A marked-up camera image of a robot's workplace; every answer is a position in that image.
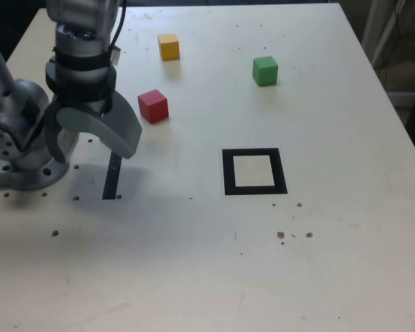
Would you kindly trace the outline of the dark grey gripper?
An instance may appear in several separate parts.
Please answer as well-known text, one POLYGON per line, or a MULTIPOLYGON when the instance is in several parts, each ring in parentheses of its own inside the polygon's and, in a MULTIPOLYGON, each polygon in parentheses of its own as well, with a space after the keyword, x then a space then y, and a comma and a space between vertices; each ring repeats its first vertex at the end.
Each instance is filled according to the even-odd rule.
POLYGON ((68 136, 62 127, 97 136, 112 152, 126 159, 136 153, 142 133, 133 108, 117 91, 111 98, 92 102, 56 98, 47 106, 45 143, 52 157, 66 164, 68 136))

